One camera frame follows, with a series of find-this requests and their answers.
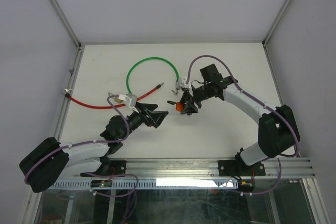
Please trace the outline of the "orange black padlock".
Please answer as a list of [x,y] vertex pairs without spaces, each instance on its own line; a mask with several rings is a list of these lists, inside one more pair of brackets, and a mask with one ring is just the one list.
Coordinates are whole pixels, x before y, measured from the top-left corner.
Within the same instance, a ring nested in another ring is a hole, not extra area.
[[175,109],[179,112],[183,111],[184,105],[181,102],[167,101],[168,104],[174,105]]

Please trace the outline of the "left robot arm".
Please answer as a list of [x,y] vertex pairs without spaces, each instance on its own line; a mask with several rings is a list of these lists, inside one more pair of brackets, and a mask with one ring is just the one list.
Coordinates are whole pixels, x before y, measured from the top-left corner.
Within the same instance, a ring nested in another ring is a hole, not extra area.
[[141,125],[158,128],[168,111],[157,108],[157,104],[137,102],[130,115],[119,112],[109,120],[105,130],[91,140],[61,143],[53,136],[46,138],[19,164],[25,184],[40,193],[58,179],[69,176],[112,176],[109,155],[117,152]]

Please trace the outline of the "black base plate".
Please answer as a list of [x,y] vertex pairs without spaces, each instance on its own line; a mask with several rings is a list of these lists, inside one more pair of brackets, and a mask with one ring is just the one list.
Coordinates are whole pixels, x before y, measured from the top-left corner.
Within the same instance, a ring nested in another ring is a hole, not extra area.
[[112,175],[121,175],[125,174],[126,171],[125,160],[110,160],[105,159],[101,160],[101,165],[95,172],[92,172],[93,175],[89,175],[88,173],[81,173],[81,177],[111,177]]
[[218,172],[219,176],[230,177],[252,177],[266,176],[265,167],[261,162],[247,166],[244,162],[239,162],[233,159],[219,160]]

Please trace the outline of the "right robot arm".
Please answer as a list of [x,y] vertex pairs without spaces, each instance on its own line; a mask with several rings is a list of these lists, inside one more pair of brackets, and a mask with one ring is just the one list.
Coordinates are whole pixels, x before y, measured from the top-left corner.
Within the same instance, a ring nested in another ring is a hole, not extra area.
[[192,115],[198,113],[203,101],[219,98],[239,108],[258,125],[257,142],[246,149],[241,148],[232,161],[220,165],[221,175],[236,178],[250,176],[262,161],[298,146],[300,135],[289,106],[274,106],[261,101],[238,87],[233,77],[223,77],[214,64],[202,68],[200,72],[203,82],[198,88],[191,84],[189,77],[177,79],[176,89],[183,92],[175,106],[177,111]]

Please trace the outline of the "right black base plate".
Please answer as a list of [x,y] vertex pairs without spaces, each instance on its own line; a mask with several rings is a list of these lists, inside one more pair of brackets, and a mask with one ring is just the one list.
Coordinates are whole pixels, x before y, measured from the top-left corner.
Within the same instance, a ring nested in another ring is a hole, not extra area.
[[266,176],[265,167],[261,162],[247,166],[244,162],[239,162],[233,159],[219,160],[218,172],[219,176],[230,177],[252,177]]

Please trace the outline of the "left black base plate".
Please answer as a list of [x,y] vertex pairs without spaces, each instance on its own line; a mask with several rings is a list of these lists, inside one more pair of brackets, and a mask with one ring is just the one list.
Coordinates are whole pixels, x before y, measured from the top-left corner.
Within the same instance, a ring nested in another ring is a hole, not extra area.
[[101,165],[95,172],[92,172],[93,175],[89,175],[88,173],[81,173],[81,177],[111,177],[112,175],[121,175],[125,174],[126,171],[125,160],[110,160],[105,159],[101,160]]

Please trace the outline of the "aluminium front rail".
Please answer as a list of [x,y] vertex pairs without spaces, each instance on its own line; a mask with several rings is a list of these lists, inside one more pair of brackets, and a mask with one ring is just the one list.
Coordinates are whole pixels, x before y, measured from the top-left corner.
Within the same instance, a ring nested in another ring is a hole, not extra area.
[[[220,178],[219,160],[232,158],[112,158],[125,160],[125,173],[135,174],[139,178]],[[262,162],[266,176],[255,176],[256,179],[275,179],[281,172],[282,179],[315,178],[311,162],[308,158],[275,158]]]

